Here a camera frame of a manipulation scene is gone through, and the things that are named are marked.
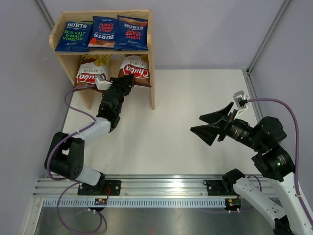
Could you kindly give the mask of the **Chuba cassava chips bag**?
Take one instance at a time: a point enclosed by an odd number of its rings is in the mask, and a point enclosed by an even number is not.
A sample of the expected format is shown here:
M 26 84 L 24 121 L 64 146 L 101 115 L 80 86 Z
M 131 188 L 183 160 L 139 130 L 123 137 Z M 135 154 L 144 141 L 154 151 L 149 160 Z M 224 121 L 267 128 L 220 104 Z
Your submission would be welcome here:
M 143 87 L 151 87 L 149 62 L 147 54 L 127 54 L 124 55 L 118 77 L 134 75 L 134 84 Z
M 98 77 L 100 80 L 110 81 L 109 78 L 109 65 L 111 62 L 111 55 L 102 54 L 86 54 L 82 55 L 79 70 L 76 75 L 74 88 L 92 86 L 96 88 L 95 79 Z

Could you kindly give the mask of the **Burts sea salt vinegar bag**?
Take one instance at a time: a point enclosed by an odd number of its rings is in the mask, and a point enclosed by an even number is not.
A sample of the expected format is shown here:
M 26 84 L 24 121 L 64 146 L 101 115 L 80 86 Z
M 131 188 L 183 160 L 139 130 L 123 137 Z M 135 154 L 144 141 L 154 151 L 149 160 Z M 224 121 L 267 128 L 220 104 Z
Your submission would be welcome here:
M 88 52 L 93 21 L 67 21 L 56 52 Z

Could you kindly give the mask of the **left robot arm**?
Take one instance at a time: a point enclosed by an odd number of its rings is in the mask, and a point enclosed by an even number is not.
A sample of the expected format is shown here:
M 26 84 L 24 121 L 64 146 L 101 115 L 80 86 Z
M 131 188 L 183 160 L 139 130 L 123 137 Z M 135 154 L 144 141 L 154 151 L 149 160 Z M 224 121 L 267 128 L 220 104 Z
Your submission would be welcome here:
M 109 196 L 111 188 L 105 174 L 84 165 L 85 148 L 118 126 L 123 102 L 134 82 L 133 74 L 111 78 L 110 87 L 102 94 L 98 114 L 91 116 L 92 121 L 71 134 L 57 132 L 53 136 L 45 160 L 50 179 L 79 183 L 81 195 Z

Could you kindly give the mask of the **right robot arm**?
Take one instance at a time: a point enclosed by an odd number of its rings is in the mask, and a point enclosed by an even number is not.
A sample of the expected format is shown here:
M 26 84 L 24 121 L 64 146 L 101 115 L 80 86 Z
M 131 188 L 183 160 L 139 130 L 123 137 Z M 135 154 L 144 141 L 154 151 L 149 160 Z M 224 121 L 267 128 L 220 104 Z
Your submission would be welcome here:
M 254 127 L 237 117 L 233 102 L 225 108 L 199 117 L 205 124 L 191 127 L 207 145 L 229 137 L 256 152 L 255 167 L 276 192 L 280 205 L 257 189 L 240 170 L 222 176 L 223 191 L 245 198 L 271 225 L 276 235 L 311 235 L 313 211 L 301 194 L 298 167 L 280 143 L 287 137 L 275 117 L 264 117 Z

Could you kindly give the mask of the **Burts spicy chilli bag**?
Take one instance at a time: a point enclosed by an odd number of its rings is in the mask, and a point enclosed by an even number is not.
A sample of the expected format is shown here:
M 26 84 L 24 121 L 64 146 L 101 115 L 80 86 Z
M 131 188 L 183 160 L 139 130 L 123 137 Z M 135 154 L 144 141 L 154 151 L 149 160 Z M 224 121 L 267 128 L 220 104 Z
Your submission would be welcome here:
M 148 20 L 117 16 L 118 28 L 113 49 L 147 51 Z
M 115 18 L 93 16 L 93 28 L 88 48 L 113 49 L 118 21 Z

